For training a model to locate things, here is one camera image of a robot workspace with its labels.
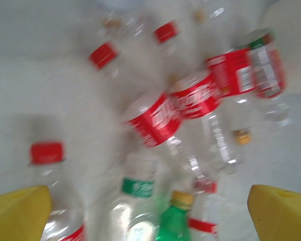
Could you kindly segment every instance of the yellow plastic object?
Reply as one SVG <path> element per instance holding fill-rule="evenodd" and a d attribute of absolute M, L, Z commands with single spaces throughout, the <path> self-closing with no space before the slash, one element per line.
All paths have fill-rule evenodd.
<path fill-rule="evenodd" d="M 46 186 L 0 195 L 0 241 L 39 241 L 51 206 Z"/>
<path fill-rule="evenodd" d="M 253 185 L 248 209 L 260 241 L 301 241 L 301 194 Z"/>

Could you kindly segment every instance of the green bottle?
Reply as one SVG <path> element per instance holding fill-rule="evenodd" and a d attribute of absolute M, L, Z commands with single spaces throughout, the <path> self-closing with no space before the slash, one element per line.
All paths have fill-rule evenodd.
<path fill-rule="evenodd" d="M 190 241 L 187 212 L 194 196 L 174 191 L 170 207 L 162 213 L 157 241 Z"/>

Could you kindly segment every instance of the barcode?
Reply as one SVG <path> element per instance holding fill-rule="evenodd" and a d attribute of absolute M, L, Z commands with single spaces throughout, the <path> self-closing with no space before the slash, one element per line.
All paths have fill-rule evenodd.
<path fill-rule="evenodd" d="M 239 81 L 238 86 L 240 92 L 246 92 L 254 87 L 253 76 L 250 66 L 237 70 L 236 75 Z"/>

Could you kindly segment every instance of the white surface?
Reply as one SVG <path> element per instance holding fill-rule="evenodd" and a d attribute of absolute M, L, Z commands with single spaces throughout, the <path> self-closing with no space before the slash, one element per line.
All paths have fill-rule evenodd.
<path fill-rule="evenodd" d="M 234 7 L 241 15 L 249 17 L 248 28 L 253 29 L 262 13 L 261 1 L 230 1 L 238 4 Z M 86 24 L 92 25 L 84 3 L 0 1 L 0 194 L 31 183 L 32 170 L 27 164 L 32 141 L 63 138 L 68 157 L 65 171 L 85 201 L 89 240 L 96 240 L 98 215 L 108 193 L 118 188 L 122 155 L 129 148 L 118 116 L 104 102 L 101 75 L 82 55 L 83 49 L 102 41 L 92 38 L 83 44 Z M 183 38 L 194 46 L 181 0 L 149 4 L 157 11 L 159 24 L 177 19 Z M 90 30 L 88 35 L 94 36 L 93 28 Z M 132 59 L 142 59 L 139 63 L 148 74 L 159 75 L 149 64 L 151 59 L 136 55 L 141 53 L 138 46 L 127 49 L 132 50 L 127 54 Z M 221 181 L 222 241 L 256 237 L 246 207 L 251 184 L 301 192 L 301 96 L 288 97 L 288 103 L 294 113 L 293 125 L 282 134 L 261 133 L 257 126 L 255 142 L 245 151 L 247 163 Z M 163 184 L 169 176 L 159 178 Z"/>
<path fill-rule="evenodd" d="M 288 79 L 288 93 L 301 93 L 301 0 L 280 0 L 266 12 L 262 25 L 273 27 Z"/>

